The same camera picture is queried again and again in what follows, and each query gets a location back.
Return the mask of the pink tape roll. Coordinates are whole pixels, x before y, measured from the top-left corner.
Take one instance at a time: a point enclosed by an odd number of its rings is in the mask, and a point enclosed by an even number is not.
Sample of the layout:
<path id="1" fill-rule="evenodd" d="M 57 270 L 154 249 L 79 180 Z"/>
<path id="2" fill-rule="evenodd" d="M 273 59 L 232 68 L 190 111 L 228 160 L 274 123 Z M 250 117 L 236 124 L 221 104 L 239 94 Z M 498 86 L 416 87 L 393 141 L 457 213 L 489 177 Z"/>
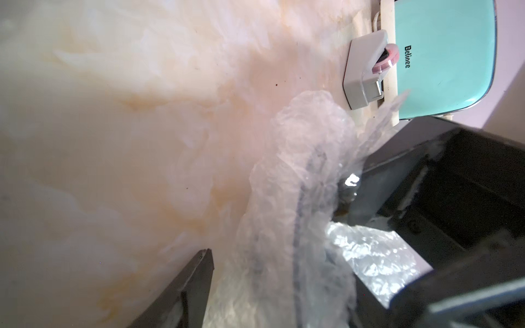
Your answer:
<path id="1" fill-rule="evenodd" d="M 380 55 L 372 68 L 374 74 L 381 74 L 389 71 L 399 61 L 399 48 L 396 44 L 387 44 L 384 52 Z"/>

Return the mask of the grey tape dispenser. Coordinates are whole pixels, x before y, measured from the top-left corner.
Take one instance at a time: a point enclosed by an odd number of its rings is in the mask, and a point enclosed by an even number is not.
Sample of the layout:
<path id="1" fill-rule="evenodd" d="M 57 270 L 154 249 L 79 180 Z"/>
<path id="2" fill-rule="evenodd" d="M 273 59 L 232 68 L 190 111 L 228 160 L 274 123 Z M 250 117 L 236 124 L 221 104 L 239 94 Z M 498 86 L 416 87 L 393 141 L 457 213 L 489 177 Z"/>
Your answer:
<path id="1" fill-rule="evenodd" d="M 384 97 L 381 82 L 383 76 L 373 72 L 388 43 L 384 30 L 354 38 L 343 77 L 343 91 L 351 110 L 361 109 Z"/>

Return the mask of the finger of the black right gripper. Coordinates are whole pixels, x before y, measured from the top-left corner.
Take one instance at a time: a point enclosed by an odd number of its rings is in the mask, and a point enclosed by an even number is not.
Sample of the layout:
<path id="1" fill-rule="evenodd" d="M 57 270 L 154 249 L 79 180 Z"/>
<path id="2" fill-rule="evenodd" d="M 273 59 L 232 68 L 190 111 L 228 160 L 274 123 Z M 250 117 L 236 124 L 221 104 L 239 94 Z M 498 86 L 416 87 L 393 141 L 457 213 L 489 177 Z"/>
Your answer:
<path id="1" fill-rule="evenodd" d="M 524 239 L 502 230 L 409 283 L 388 307 L 356 283 L 353 327 L 523 327 Z"/>
<path id="2" fill-rule="evenodd" d="M 427 262 L 524 237 L 524 145 L 448 120 L 412 120 L 340 182 L 334 221 L 399 234 Z"/>

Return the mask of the mint green toaster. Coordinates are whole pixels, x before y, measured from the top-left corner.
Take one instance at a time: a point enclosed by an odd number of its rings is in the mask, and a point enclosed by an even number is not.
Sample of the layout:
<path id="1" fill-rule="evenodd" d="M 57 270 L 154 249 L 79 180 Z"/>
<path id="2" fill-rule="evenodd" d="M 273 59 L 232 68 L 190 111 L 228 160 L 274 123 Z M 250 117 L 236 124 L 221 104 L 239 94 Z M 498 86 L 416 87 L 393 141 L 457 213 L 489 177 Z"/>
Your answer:
<path id="1" fill-rule="evenodd" d="M 399 48 L 400 120 L 446 116 L 477 104 L 494 80 L 495 1 L 381 1 L 375 28 Z"/>

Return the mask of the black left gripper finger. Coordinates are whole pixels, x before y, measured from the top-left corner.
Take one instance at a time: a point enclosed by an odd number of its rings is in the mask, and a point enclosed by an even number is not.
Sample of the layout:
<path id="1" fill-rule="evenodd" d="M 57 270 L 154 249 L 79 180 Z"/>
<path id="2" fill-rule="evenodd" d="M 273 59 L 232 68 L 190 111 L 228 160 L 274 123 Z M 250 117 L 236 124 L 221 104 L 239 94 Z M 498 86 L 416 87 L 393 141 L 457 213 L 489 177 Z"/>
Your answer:
<path id="1" fill-rule="evenodd" d="M 211 290 L 213 253 L 200 250 L 130 327 L 201 328 Z"/>

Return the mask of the bubble wrap sheet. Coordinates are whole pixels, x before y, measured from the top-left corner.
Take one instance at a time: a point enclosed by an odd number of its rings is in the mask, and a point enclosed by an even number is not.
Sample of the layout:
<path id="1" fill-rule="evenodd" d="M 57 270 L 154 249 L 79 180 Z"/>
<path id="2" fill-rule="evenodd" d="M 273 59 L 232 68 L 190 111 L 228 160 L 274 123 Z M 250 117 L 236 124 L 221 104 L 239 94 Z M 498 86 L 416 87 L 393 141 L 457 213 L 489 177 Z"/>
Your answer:
<path id="1" fill-rule="evenodd" d="M 421 275 L 398 234 L 333 222 L 338 205 L 364 195 L 365 158 L 392 139 L 406 98 L 363 125 L 326 91 L 303 92 L 277 114 L 205 327 L 346 327 L 357 279 L 385 306 Z"/>

